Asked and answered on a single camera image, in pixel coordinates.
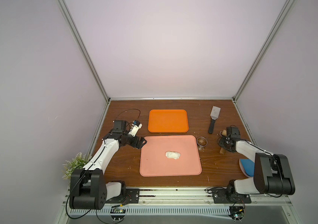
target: pink tray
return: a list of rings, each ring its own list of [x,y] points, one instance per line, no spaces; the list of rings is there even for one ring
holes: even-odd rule
[[[199,175],[201,163],[194,136],[149,136],[141,149],[140,174],[144,177]],[[167,151],[180,153],[169,159]]]

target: wooden rolling pin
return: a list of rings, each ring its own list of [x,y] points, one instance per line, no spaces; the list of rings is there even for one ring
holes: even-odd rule
[[[227,135],[226,130],[223,130],[221,134],[222,134],[223,136],[226,136],[226,135]],[[224,155],[224,154],[225,154],[225,151],[226,151],[226,150],[221,147],[221,149],[220,149],[220,154],[221,154],[221,155]]]

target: black spatula handle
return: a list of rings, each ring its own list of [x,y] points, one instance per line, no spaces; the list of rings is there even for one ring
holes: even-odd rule
[[[215,125],[215,120],[211,119],[210,127],[209,127],[209,134],[212,134],[214,132],[214,125]]]

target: wooden tabletop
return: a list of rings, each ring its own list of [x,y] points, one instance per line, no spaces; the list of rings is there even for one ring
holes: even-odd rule
[[[212,106],[221,108],[219,118],[216,120],[213,134],[208,133]],[[165,176],[143,177],[139,173],[140,153],[131,146],[121,147],[112,157],[107,166],[104,177],[106,182],[122,180],[126,186],[155,187],[155,186],[227,186],[229,180],[245,179],[238,161],[246,158],[239,153],[226,151],[220,155],[220,146],[217,140],[220,131],[230,125],[236,125],[241,138],[249,139],[241,122],[236,108],[231,100],[126,100],[111,101],[104,120],[100,136],[94,153],[102,144],[102,137],[113,127],[113,120],[122,111],[136,108],[141,111],[139,121],[142,128],[137,132],[138,137],[167,136],[167,135],[193,135],[205,137],[208,141],[204,151],[199,151],[202,172],[195,176]],[[153,109],[183,109],[187,111],[189,131],[186,133],[152,133],[148,131],[149,112]],[[128,110],[117,117],[117,120],[132,122],[137,119],[137,110]]]

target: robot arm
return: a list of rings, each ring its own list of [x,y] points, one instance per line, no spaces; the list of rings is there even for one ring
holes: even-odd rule
[[[115,120],[113,129],[103,137],[102,145],[93,158],[82,169],[73,171],[70,182],[70,189],[72,189],[69,195],[70,208],[101,209],[106,200],[117,196],[126,197],[123,181],[105,184],[104,180],[104,172],[121,146],[130,145],[141,149],[147,143],[143,137],[139,139],[135,136],[142,127],[139,121],[133,122],[130,131],[126,130],[126,126],[126,121]]]
[[[230,186],[231,189],[238,194],[292,195],[295,192],[286,156],[273,154],[241,139],[236,127],[227,127],[226,132],[227,136],[219,140],[219,145],[229,152],[243,154],[255,163],[254,176],[244,180],[235,180],[234,185]]]

